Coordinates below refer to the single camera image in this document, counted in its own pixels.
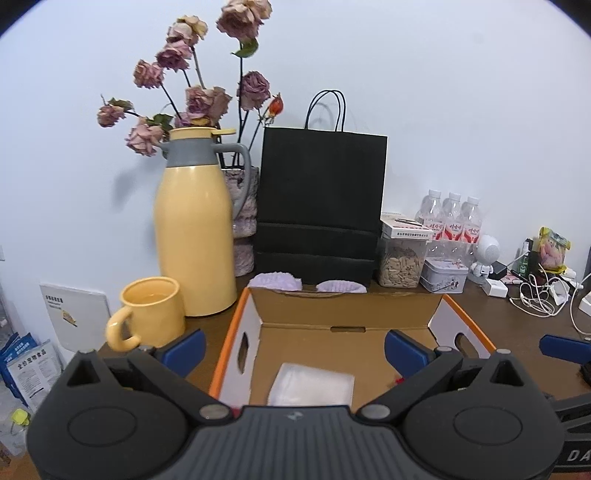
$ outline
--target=white robot figurine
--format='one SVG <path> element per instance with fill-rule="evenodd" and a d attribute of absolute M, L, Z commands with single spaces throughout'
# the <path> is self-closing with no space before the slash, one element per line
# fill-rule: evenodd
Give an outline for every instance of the white robot figurine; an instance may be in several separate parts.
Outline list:
<path fill-rule="evenodd" d="M 501 255 L 499 242 L 490 235 L 482 235 L 474 248 L 476 261 L 470 265 L 469 278 L 476 283 L 483 283 L 493 273 L 492 264 Z"/>

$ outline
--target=thermos lid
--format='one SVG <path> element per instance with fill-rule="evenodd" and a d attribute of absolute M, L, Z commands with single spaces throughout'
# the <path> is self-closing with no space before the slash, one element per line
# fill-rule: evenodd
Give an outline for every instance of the thermos lid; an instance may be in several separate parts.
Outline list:
<path fill-rule="evenodd" d="M 211 138 L 214 135 L 233 135 L 235 128 L 217 129 L 213 127 L 182 127 L 170 131 L 170 140 L 181 140 L 183 138 Z"/>

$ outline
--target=textured stone vase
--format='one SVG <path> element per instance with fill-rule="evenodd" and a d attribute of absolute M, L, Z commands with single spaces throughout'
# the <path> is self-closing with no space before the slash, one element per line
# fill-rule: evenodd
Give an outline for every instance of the textured stone vase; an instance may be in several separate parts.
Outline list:
<path fill-rule="evenodd" d="M 230 197 L 235 199 L 240 194 L 244 181 L 244 170 L 241 168 L 226 168 L 223 171 Z M 234 235 L 234 269 L 235 275 L 241 277 L 252 272 L 255 268 L 254 252 L 250 237 L 256 232 L 256 192 L 258 190 L 259 169 L 252 167 L 251 188 L 246 202 L 238 217 L 232 224 Z"/>

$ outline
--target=mug rim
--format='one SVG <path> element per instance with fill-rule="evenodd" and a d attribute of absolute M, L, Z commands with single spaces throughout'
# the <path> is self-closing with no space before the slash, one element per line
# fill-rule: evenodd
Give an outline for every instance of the mug rim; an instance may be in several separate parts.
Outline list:
<path fill-rule="evenodd" d="M 171 283 L 174 286 L 174 291 L 170 295 L 168 295 L 165 299 L 157 300 L 152 303 L 131 303 L 130 301 L 127 301 L 125 299 L 125 293 L 127 293 L 127 291 L 130 288 L 133 288 L 136 285 L 139 285 L 141 283 L 146 283 L 146 282 L 154 281 L 154 280 L 164 280 L 164 281 Z M 152 305 L 157 305 L 157 304 L 162 303 L 164 301 L 170 300 L 176 294 L 178 294 L 180 289 L 181 289 L 181 285 L 178 283 L 178 281 L 176 281 L 173 278 L 170 278 L 170 277 L 145 277 L 145 278 L 139 278 L 139 279 L 133 281 L 132 283 L 127 284 L 125 287 L 123 287 L 123 290 L 121 290 L 121 293 L 119 294 L 119 299 L 121 300 L 121 303 L 123 303 L 124 305 L 127 305 L 129 307 L 150 307 Z"/>

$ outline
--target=yellow thermos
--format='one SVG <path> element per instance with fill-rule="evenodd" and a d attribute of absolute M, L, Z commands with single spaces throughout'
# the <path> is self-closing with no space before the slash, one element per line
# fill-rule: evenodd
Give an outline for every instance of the yellow thermos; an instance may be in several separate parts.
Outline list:
<path fill-rule="evenodd" d="M 162 275 L 181 286 L 185 313 L 211 315 L 236 301 L 232 220 L 246 200 L 251 157 L 243 144 L 215 143 L 235 130 L 177 128 L 161 144 L 167 167 L 154 204 L 154 226 Z M 244 183 L 234 205 L 217 153 L 244 158 Z"/>

